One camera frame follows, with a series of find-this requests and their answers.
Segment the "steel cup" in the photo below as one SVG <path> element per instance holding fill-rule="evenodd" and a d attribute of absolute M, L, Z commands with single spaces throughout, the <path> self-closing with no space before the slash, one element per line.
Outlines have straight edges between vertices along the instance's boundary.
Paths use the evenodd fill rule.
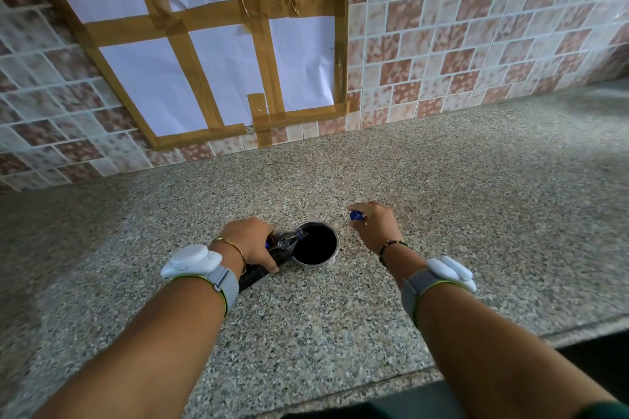
<path fill-rule="evenodd" d="M 309 221 L 297 227 L 303 240 L 297 241 L 293 250 L 293 262 L 302 267 L 315 268 L 330 264 L 340 250 L 337 231 L 325 222 Z"/>

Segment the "person's left forearm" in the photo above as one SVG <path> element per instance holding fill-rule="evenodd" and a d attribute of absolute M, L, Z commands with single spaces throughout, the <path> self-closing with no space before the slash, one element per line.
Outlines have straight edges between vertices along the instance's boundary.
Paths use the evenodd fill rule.
<path fill-rule="evenodd" d="M 170 281 L 35 419 L 181 419 L 224 318 L 208 281 Z"/>

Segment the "gold bangle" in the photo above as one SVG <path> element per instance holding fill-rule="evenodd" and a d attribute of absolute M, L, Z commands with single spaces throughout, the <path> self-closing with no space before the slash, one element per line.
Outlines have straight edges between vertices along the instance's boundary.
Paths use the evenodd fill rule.
<path fill-rule="evenodd" d="M 211 242 L 209 250 L 221 256 L 220 265 L 229 269 L 240 280 L 247 270 L 247 262 L 242 251 L 231 240 L 218 238 Z"/>

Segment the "person's left hand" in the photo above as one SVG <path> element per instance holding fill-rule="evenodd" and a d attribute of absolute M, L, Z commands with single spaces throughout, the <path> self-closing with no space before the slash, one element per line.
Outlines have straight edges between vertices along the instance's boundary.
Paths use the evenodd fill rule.
<path fill-rule="evenodd" d="M 219 237 L 235 243 L 247 264 L 262 265 L 262 253 L 268 253 L 265 242 L 273 232 L 270 224 L 253 216 L 225 224 Z"/>

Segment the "person's right forearm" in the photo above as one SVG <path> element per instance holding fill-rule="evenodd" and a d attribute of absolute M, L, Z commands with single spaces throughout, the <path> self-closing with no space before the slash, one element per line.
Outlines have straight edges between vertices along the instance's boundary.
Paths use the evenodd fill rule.
<path fill-rule="evenodd" d="M 629 419 L 629 406 L 473 295 L 472 273 L 406 246 L 382 260 L 438 369 L 471 419 Z"/>

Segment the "clear plastic bottle dark drink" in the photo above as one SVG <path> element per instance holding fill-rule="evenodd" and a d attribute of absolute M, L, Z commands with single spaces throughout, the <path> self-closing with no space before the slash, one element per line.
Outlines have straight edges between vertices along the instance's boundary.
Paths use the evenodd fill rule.
<path fill-rule="evenodd" d="M 273 232 L 267 237 L 265 247 L 276 265 L 280 267 L 293 260 L 297 243 L 303 241 L 307 235 L 301 228 L 289 232 Z M 262 265 L 247 264 L 246 270 L 239 280 L 240 292 L 263 279 L 268 273 Z"/>

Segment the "person's right hand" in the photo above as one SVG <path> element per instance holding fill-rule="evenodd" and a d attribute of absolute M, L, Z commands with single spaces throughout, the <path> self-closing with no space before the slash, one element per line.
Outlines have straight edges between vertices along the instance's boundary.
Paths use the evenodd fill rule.
<path fill-rule="evenodd" d="M 353 229 L 358 233 L 366 248 L 378 257 L 382 257 L 384 250 L 388 246 L 405 243 L 393 210 L 383 204 L 382 223 L 380 226 Z"/>

